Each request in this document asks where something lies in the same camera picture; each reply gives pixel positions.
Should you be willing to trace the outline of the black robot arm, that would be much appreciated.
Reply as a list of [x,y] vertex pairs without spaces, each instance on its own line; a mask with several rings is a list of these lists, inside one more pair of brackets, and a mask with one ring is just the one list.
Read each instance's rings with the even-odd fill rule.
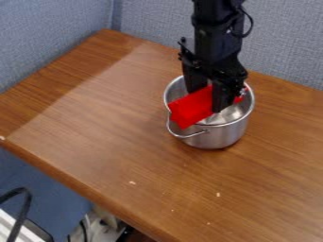
[[243,39],[250,35],[254,19],[243,7],[245,0],[193,0],[193,42],[182,37],[179,59],[187,92],[213,85],[213,112],[222,112],[242,95],[249,73],[239,60]]

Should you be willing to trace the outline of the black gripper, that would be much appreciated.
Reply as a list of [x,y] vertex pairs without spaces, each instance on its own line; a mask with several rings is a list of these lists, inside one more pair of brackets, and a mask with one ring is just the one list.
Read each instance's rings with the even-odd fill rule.
[[219,113],[243,100],[247,71],[239,54],[243,25],[194,25],[195,37],[179,41],[183,76],[189,93],[213,81],[213,112]]

